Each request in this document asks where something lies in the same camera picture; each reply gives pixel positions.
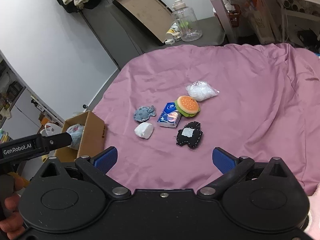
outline pink tablecloth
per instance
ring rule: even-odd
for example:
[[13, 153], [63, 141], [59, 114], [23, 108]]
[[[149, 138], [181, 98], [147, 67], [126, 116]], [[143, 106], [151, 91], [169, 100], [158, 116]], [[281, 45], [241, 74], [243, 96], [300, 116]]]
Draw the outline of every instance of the pink tablecloth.
[[[118, 149], [118, 162], [108, 175], [131, 190], [193, 188], [221, 173], [212, 150], [258, 162], [284, 159], [305, 191], [320, 182], [320, 60], [288, 44], [224, 47], [182, 45], [131, 60], [95, 107], [108, 127], [105, 147]], [[183, 118], [177, 129], [157, 126], [167, 102], [187, 95], [185, 86], [207, 81], [220, 90], [200, 102], [201, 112]], [[137, 137], [132, 118], [139, 106], [156, 107], [150, 139]], [[201, 123], [197, 149], [176, 145], [178, 129]]]

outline clear plastic bag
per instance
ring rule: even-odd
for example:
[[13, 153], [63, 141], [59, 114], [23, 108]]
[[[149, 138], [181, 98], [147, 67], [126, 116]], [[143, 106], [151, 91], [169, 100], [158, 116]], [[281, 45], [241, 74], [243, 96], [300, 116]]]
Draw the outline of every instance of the clear plastic bag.
[[220, 93], [219, 90], [212, 88], [205, 81], [196, 81], [186, 86], [186, 90], [188, 91], [189, 96], [198, 102], [215, 97]]

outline red basket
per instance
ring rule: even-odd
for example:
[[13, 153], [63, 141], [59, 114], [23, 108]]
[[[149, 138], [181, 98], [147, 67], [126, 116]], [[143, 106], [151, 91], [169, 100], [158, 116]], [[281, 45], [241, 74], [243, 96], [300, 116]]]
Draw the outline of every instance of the red basket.
[[237, 14], [233, 14], [233, 13], [229, 12], [229, 19], [230, 19], [232, 27], [236, 28], [236, 27], [239, 27], [241, 10], [240, 10], [239, 5], [237, 5], [237, 4], [231, 4], [231, 5], [233, 5], [235, 7]]

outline blue gripper pad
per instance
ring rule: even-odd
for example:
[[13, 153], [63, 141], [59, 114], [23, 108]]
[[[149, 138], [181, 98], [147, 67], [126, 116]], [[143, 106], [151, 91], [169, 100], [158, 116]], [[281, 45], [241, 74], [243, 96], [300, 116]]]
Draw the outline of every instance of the blue gripper pad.
[[212, 152], [212, 162], [219, 171], [225, 174], [239, 163], [239, 159], [223, 149], [216, 147]]
[[116, 164], [117, 160], [117, 148], [111, 146], [95, 157], [92, 157], [90, 163], [105, 174]]

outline hamburger plush toy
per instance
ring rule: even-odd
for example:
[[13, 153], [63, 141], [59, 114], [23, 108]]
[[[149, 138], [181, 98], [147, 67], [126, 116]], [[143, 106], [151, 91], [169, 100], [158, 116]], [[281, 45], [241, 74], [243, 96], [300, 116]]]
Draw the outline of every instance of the hamburger plush toy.
[[193, 117], [200, 111], [197, 101], [189, 96], [181, 96], [174, 103], [177, 110], [185, 117]]

